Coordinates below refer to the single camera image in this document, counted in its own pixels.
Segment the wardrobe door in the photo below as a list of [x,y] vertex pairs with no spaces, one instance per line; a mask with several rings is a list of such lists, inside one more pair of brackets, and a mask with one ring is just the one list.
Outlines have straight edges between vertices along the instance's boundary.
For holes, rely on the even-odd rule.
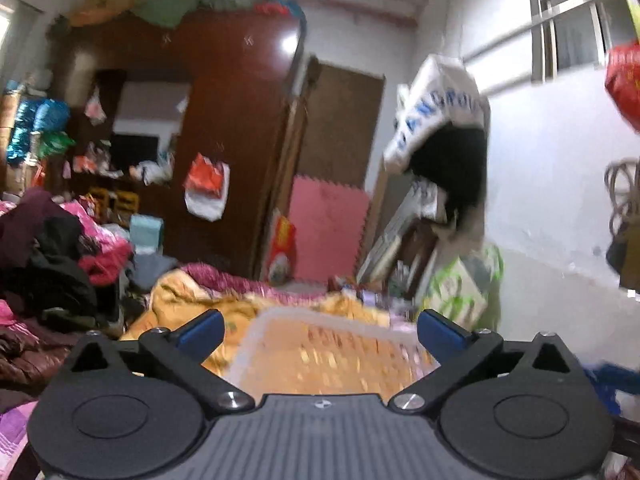
[[[182,261],[204,261],[251,275],[284,134],[293,53],[282,41],[300,34],[289,16],[197,12],[173,47],[195,74],[180,134],[164,248]],[[184,188],[198,153],[229,165],[222,219],[191,215]]]

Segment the wardrobe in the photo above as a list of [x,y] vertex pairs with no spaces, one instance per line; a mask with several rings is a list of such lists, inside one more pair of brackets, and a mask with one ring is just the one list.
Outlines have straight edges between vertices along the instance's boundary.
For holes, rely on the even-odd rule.
[[[164,219],[164,254],[253,277],[304,35],[303,23],[292,16],[209,9],[188,14],[176,30],[132,14],[73,29],[60,47],[51,91],[72,109],[67,133],[77,145],[69,159],[83,154],[90,141],[111,137],[127,81],[191,85],[170,185],[73,174],[73,191],[135,190],[141,213]],[[295,52],[292,38],[298,40]],[[84,107],[96,87],[107,120],[94,126]],[[198,153],[230,167],[226,209],[216,222],[185,206],[183,185]]]

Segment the blue plastic bag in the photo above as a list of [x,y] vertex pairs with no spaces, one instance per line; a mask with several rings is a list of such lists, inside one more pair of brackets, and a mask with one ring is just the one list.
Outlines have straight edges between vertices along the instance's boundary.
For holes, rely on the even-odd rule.
[[15,127],[31,130],[33,121],[36,120],[36,112],[44,99],[24,99],[18,105],[18,111],[15,113]]
[[30,128],[15,128],[11,137],[11,143],[6,149],[6,161],[10,166],[18,166],[24,162],[29,153],[29,144],[31,141]]
[[64,101],[47,99],[38,108],[33,121],[34,132],[62,132],[71,113]]

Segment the yellow blanket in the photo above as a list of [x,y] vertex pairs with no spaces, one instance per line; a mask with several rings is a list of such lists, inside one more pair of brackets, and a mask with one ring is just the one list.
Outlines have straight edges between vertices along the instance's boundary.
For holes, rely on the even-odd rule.
[[[212,300],[188,274],[174,270],[158,280],[151,291],[150,310],[134,322],[121,339],[137,339],[156,326],[176,330],[203,312],[215,308],[225,317],[225,339],[202,365],[222,375],[236,357],[238,346],[252,320],[272,306],[278,305],[255,296],[225,296]],[[356,299],[343,294],[329,294],[311,309],[367,324],[389,325],[388,314],[366,308]]]

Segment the red clothing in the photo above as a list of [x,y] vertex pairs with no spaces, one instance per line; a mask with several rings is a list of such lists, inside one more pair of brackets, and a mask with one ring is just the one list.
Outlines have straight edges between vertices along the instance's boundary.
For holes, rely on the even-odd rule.
[[132,249],[129,242],[121,238],[116,245],[105,253],[96,256],[83,256],[78,265],[89,275],[94,286],[111,285],[118,279],[120,271],[129,261]]

